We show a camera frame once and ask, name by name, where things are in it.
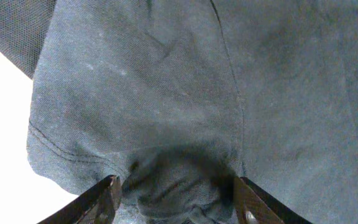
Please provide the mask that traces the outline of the dark t-shirt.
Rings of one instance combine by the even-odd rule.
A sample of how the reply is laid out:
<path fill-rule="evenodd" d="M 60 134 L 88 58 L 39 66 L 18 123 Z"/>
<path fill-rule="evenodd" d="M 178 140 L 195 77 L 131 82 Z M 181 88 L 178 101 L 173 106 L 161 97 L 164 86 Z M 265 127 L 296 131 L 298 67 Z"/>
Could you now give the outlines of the dark t-shirt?
<path fill-rule="evenodd" d="M 122 181 L 116 223 L 235 223 L 234 176 L 358 223 L 358 1 L 0 1 L 32 170 Z"/>

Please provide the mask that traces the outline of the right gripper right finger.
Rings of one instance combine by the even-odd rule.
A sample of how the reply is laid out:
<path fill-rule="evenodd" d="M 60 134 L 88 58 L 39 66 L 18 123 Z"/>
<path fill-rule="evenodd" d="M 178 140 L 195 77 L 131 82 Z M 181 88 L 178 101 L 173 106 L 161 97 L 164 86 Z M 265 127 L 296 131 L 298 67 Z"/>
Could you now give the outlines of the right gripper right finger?
<path fill-rule="evenodd" d="M 233 199 L 239 224 L 311 224 L 247 177 L 234 179 Z"/>

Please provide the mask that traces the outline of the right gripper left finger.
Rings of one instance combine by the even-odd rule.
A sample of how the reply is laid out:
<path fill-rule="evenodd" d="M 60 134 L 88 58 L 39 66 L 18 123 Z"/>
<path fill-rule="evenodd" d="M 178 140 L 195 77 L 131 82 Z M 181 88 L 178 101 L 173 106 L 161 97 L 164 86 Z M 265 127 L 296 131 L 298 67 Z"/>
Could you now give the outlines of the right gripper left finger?
<path fill-rule="evenodd" d="M 121 197 L 120 178 L 109 175 L 39 224 L 112 224 Z"/>

